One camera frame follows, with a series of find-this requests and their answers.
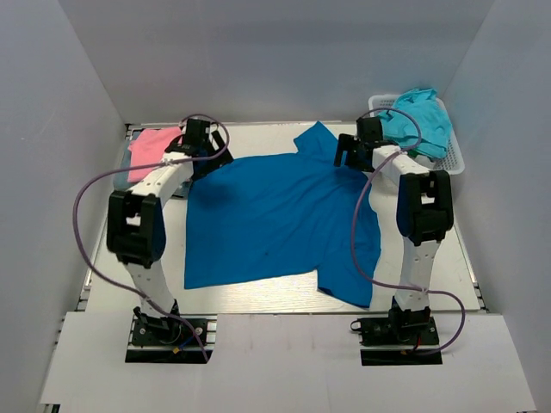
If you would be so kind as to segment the blue t-shirt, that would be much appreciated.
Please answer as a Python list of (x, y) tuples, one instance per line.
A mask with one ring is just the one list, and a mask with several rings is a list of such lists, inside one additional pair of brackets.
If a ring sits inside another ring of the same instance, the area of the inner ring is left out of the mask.
[(316, 271), (320, 291), (369, 307), (381, 231), (366, 176), (333, 165), (337, 141), (321, 123), (294, 144), (294, 153), (243, 157), (192, 185), (186, 288)]

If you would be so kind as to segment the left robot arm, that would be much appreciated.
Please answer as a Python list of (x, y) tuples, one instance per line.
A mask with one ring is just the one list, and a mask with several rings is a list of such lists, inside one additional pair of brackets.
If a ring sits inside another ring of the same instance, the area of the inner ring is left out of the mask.
[(189, 118), (164, 149), (158, 166), (108, 200), (107, 247), (130, 274), (139, 292), (136, 318), (163, 344), (183, 333), (178, 303), (168, 288), (161, 258), (167, 244), (163, 210), (184, 184), (193, 183), (232, 161), (226, 129), (212, 119)]

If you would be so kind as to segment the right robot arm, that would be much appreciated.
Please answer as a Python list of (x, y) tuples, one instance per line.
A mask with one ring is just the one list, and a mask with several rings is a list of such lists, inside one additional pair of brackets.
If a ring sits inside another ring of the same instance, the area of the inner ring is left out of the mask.
[(377, 117), (360, 117), (356, 135), (339, 135), (334, 165), (341, 164), (368, 172), (370, 178), (381, 173), (398, 187), (396, 224), (404, 242), (400, 280), (392, 285), (367, 278), (378, 287), (396, 291), (387, 318), (369, 322), (363, 329), (371, 335), (367, 344), (419, 344), (430, 327), (428, 290), (433, 262), (454, 224), (449, 174), (420, 165), (385, 140)]

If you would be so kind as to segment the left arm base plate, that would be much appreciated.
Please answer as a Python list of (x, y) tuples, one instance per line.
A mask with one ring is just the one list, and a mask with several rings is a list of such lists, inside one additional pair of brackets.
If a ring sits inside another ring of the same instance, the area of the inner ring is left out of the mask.
[(162, 318), (154, 321), (148, 316), (133, 316), (128, 337), (125, 362), (128, 364), (204, 365), (207, 359), (195, 338), (199, 336), (207, 358), (214, 351), (216, 317), (188, 317), (193, 327), (168, 322)]

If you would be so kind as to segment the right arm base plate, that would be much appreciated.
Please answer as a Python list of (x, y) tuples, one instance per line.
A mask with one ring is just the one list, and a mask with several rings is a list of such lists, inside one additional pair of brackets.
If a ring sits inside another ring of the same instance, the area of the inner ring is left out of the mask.
[(350, 323), (350, 331), (359, 335), (363, 367), (407, 367), (442, 365), (436, 322), (429, 322), (404, 338), (393, 331), (387, 317), (362, 317)]

